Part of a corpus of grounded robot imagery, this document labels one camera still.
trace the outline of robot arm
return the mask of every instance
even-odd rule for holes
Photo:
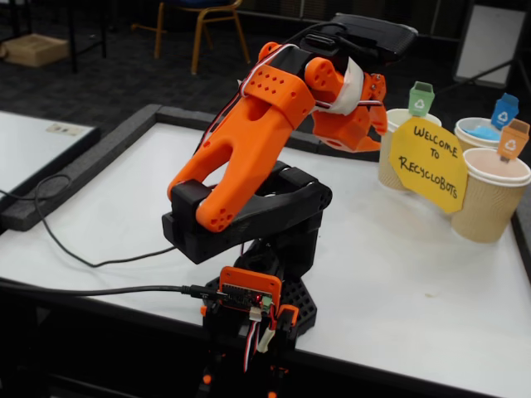
[[[262,48],[233,108],[168,187],[171,200],[176,185],[203,182],[228,163],[221,182],[197,209],[197,222],[210,232],[222,232],[232,223],[270,175],[291,132],[309,114],[314,117],[314,134],[327,145],[348,152],[379,150],[368,132],[371,126],[380,135],[387,131],[385,79],[362,72],[336,41],[330,47],[327,35],[317,35],[318,40],[315,35],[307,35],[301,48],[274,42]],[[315,50],[315,43],[329,48]],[[351,62],[358,68],[356,79],[346,75],[350,68],[343,68]],[[340,102],[350,109],[345,112],[343,106],[337,111]]]

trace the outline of blue label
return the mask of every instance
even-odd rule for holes
[[[504,94],[496,101],[496,107],[490,122],[498,129],[503,129],[518,114],[518,98],[513,95]]]

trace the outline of white cable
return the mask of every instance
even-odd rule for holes
[[[260,326],[256,329],[256,337],[255,337],[255,351],[253,351],[252,355],[256,354],[256,350],[258,349],[258,339],[260,338]]]
[[[251,341],[252,337],[255,334],[257,322],[253,322],[249,328],[249,332],[247,333],[247,342],[246,342],[246,353],[243,358],[243,372],[247,372],[247,367],[249,366],[249,353],[251,351]]]
[[[224,116],[224,114],[226,113],[227,109],[229,109],[232,104],[234,104],[238,99],[240,99],[240,96],[241,97],[247,97],[247,95],[245,94],[245,88],[247,87],[247,83],[249,81],[251,81],[252,77],[255,75],[256,71],[258,70],[258,68],[260,68],[261,66],[263,66],[267,61],[270,61],[272,60],[273,58],[275,58],[275,56],[277,56],[281,51],[283,51],[284,49],[288,48],[288,47],[297,47],[295,44],[284,44],[283,46],[279,47],[278,49],[276,49],[275,51],[271,52],[266,58],[264,58],[261,62],[259,62],[258,64],[256,64],[252,69],[251,69],[251,72],[249,73],[249,75],[247,75],[247,77],[241,82],[240,84],[240,89],[238,90],[238,94],[239,95],[235,95],[232,100],[227,104],[225,105],[225,107],[223,108],[223,110],[217,115],[217,117],[212,121],[212,123],[210,124],[210,126],[208,126],[208,129],[207,129],[207,133],[205,134],[205,139],[202,141],[201,145],[207,141],[210,136],[214,133],[215,130],[214,129],[214,126],[216,126],[217,122],[219,121],[219,119]]]
[[[366,101],[359,101],[358,102],[358,106],[373,106],[373,105],[376,105],[376,106],[381,106],[383,105],[382,104],[382,101],[378,101],[377,99],[368,99]]]

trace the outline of paper cup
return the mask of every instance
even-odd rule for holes
[[[413,115],[409,113],[408,109],[391,109],[387,111],[387,132],[382,137],[382,146],[380,147],[380,164],[378,168],[378,180],[380,183],[388,188],[398,191],[407,191],[398,175],[395,173],[389,162],[389,155],[391,154],[392,134],[398,130],[400,126],[411,119]],[[433,116],[427,114],[423,119],[441,126],[441,121]]]
[[[489,148],[469,149],[463,156],[468,186],[463,209],[453,215],[451,227],[474,242],[496,242],[531,183],[531,169],[520,159],[504,163]]]
[[[474,137],[473,135],[468,134],[465,130],[474,130],[478,127],[490,127],[493,128],[494,126],[490,122],[490,119],[485,118],[465,118],[459,120],[455,124],[454,133],[457,139],[459,140],[459,143],[461,145],[461,149],[466,151],[467,149],[472,148],[498,148],[499,141],[494,141],[492,139],[482,139]]]

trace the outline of recycling symbol label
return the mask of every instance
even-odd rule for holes
[[[424,109],[425,105],[424,105],[424,101],[422,99],[419,99],[416,103],[415,103],[415,108],[417,109]]]
[[[507,141],[507,143],[505,143],[505,149],[511,152],[514,151],[516,149],[516,141],[514,141],[513,139]]]
[[[507,114],[507,112],[502,112],[498,115],[498,120],[502,123],[505,123],[507,120],[509,120],[509,115]]]

